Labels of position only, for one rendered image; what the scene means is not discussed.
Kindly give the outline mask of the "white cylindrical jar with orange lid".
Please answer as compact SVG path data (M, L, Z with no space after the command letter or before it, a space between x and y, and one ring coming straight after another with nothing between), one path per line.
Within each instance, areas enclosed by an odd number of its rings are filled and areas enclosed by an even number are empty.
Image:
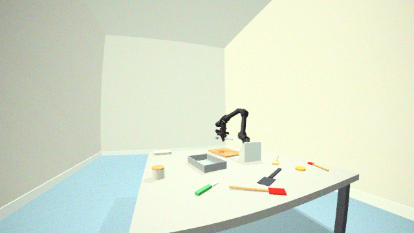
M163 165L156 165L151 168L151 176L153 180L160 180L165 178L165 171Z

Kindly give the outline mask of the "yellow round disc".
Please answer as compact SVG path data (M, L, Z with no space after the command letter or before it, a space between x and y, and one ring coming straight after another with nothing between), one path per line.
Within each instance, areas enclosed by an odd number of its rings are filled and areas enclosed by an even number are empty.
M297 171L305 171L305 170L306 170L306 168L304 168L304 167L302 167L302 166L297 166L297 167L295 167L295 169L296 169Z

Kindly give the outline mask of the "orange flat board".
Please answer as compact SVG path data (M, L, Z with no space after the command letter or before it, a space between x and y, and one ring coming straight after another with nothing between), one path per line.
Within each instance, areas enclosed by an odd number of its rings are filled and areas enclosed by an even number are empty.
M239 156L239 152L235 150L231 150L229 148L221 148L221 149L215 149L215 150L208 150L212 153L218 154L223 157L234 157Z

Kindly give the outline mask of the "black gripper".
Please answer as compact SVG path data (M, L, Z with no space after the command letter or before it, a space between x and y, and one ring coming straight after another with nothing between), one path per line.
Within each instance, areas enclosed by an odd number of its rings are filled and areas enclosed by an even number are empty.
M221 132L220 133L217 133L217 135L221 136L222 141L224 142L225 141L224 138L226 138L227 135L229 135L230 133L229 132L226 132L227 128L220 128L220 129L221 129Z

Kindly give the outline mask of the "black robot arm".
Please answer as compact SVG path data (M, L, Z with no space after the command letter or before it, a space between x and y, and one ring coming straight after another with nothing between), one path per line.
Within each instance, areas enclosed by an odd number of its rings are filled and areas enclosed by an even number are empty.
M242 142L250 142L250 137L246 135L246 118L248 116L248 111L246 109L237 108L235 111L231 112L229 115L224 115L218 122L215 123L216 127L226 128L226 123L237 114L241 114L241 128L238 133L237 138L242 140Z

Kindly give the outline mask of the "red spatula with wooden handle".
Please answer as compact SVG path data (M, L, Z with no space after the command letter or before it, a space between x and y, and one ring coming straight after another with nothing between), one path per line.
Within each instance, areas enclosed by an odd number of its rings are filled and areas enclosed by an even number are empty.
M280 188L269 188L268 187L268 189L260 189L260 188L248 188L248 187L239 187L239 186L230 186L230 188L269 192L269 194L274 194L274 195L287 195L284 188L280 189Z

